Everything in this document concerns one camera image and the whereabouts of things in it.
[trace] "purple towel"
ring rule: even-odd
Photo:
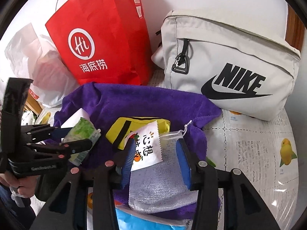
[[[202,128],[221,114],[221,109],[201,94],[164,88],[115,84],[84,84],[63,99],[62,110],[55,114],[54,126],[62,125],[77,110],[83,108],[90,116],[101,137],[82,166],[95,168],[112,159],[112,144],[105,134],[119,117],[159,117],[171,122],[171,131],[183,130],[192,120],[185,134],[189,150],[201,160],[206,158],[207,141]],[[128,204],[129,186],[114,191],[114,199]],[[169,219],[191,219],[196,204],[157,213]]]

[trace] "white wall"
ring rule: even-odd
[[[298,220],[307,206],[307,30],[301,51],[300,68],[293,93],[285,105],[295,139],[299,187],[296,211],[292,225]]]
[[[58,7],[67,0],[59,0]],[[210,7],[235,10],[258,20],[270,30],[284,37],[286,33],[287,3],[284,0],[142,0],[152,49],[160,42],[155,32],[160,30],[165,15],[176,8]],[[29,0],[16,15],[0,40],[0,78],[6,83],[14,77],[4,49],[13,35],[28,23],[32,23],[36,34],[48,35],[45,23],[55,12],[56,0]]]

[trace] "finger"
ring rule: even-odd
[[[0,174],[0,176],[12,187],[18,188],[19,182],[16,177],[9,171],[6,171],[5,174]]]
[[[32,187],[35,188],[38,177],[39,176],[28,176],[25,178],[20,178],[18,179],[19,186],[27,187],[27,188],[32,188]]]
[[[22,195],[24,198],[30,198],[34,195],[35,188],[20,187],[18,189],[18,193]]]
[[[0,183],[2,183],[6,187],[10,186],[1,176],[0,176]]]

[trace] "yellow zipper pouch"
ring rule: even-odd
[[[114,148],[124,149],[124,140],[131,132],[138,130],[148,123],[157,121],[159,134],[169,132],[171,122],[166,119],[156,117],[120,117],[111,126],[106,134],[106,138],[113,144]]]

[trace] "red paper bag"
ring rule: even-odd
[[[68,0],[46,28],[81,85],[146,85],[153,66],[143,15],[141,0]]]

